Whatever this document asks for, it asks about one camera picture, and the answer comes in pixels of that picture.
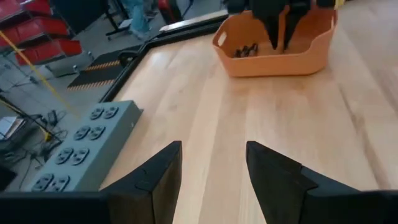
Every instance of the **orange plastic basket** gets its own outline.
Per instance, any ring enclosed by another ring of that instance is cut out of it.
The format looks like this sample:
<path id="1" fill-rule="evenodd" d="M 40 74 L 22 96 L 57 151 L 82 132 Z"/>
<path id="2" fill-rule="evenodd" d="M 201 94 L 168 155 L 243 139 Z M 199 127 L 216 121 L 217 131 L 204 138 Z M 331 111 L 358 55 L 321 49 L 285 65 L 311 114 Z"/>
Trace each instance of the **orange plastic basket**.
<path id="1" fill-rule="evenodd" d="M 314 6 L 297 25 L 289 48 L 282 52 L 284 18 L 288 10 L 286 7 L 279 17 L 276 50 L 272 49 L 264 25 L 253 18 L 251 11 L 231 16 L 222 23 L 213 38 L 213 46 L 229 76 L 309 75 L 327 65 L 336 11 Z M 237 49 L 253 43 L 258 45 L 256 55 L 234 58 Z"/>

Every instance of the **wooden tabletop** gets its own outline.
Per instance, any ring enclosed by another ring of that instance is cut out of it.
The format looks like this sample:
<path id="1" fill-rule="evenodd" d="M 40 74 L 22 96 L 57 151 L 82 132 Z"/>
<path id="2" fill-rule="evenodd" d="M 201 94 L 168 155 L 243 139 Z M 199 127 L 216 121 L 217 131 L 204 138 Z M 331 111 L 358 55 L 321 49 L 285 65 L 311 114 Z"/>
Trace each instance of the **wooden tabletop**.
<path id="1" fill-rule="evenodd" d="M 144 112 L 102 187 L 181 140 L 175 224 L 265 223 L 245 161 L 255 140 L 357 189 L 398 188 L 397 6 L 346 5 L 329 66 L 306 77 L 230 78 L 213 35 L 152 49 L 115 99 Z"/>

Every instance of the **yellow cable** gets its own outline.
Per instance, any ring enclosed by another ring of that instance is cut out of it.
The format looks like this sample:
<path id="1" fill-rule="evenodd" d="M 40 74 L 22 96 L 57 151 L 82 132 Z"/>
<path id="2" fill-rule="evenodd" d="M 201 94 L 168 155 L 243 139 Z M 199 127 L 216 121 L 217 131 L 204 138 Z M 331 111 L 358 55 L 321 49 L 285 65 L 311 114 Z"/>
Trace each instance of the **yellow cable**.
<path id="1" fill-rule="evenodd" d="M 2 99 L 0 99 L 0 103 L 6 105 L 8 108 L 10 108 L 11 110 L 17 112 L 17 113 L 22 113 L 21 110 L 17 109 L 16 107 L 10 105 L 9 103 L 3 101 Z M 39 128 L 42 130 L 43 134 L 44 134 L 44 141 L 48 141 L 49 139 L 51 139 L 50 134 L 48 132 L 46 132 L 46 130 L 44 128 L 42 128 L 41 126 L 39 126 Z"/>
<path id="2" fill-rule="evenodd" d="M 52 92 L 52 94 L 66 107 L 66 109 L 71 112 L 71 114 L 75 115 L 77 118 L 79 117 L 78 113 L 76 113 L 72 107 L 55 91 L 55 89 L 48 83 L 45 77 L 33 66 L 33 64 L 29 61 L 29 59 L 19 50 L 6 35 L 0 30 L 0 36 L 19 54 L 19 56 L 24 59 L 24 61 L 29 65 L 30 69 L 32 69 L 36 75 L 43 81 L 44 85 Z"/>

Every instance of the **yellow and black striped mat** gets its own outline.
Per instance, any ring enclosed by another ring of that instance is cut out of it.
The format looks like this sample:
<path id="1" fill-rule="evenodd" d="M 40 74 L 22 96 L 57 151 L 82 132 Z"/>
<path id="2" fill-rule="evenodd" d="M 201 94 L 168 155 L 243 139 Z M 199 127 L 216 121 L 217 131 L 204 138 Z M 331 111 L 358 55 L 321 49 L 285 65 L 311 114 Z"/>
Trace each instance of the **yellow and black striped mat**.
<path id="1" fill-rule="evenodd" d="M 92 65 L 80 72 L 80 75 L 68 85 L 68 90 L 87 90 L 112 84 L 122 70 L 118 60 Z"/>
<path id="2" fill-rule="evenodd" d="M 138 50 L 140 47 L 137 45 L 122 50 Z M 118 55 L 122 50 L 99 56 L 68 85 L 68 90 L 87 90 L 112 84 L 123 69 L 118 60 Z"/>

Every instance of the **robotic arm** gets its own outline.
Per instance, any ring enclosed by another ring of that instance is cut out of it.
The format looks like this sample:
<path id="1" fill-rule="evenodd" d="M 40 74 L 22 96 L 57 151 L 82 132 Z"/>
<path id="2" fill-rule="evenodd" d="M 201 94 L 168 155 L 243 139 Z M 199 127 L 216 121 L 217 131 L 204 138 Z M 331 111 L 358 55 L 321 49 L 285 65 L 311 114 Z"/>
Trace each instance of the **robotic arm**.
<path id="1" fill-rule="evenodd" d="M 272 48 L 276 49 L 279 38 L 279 14 L 288 5 L 290 10 L 286 14 L 284 36 L 284 50 L 286 50 L 297 24 L 313 4 L 322 8 L 337 9 L 344 2 L 345 0 L 229 0 L 227 8 L 230 14 L 240 13 L 245 9 L 252 10 L 253 16 L 264 24 Z"/>

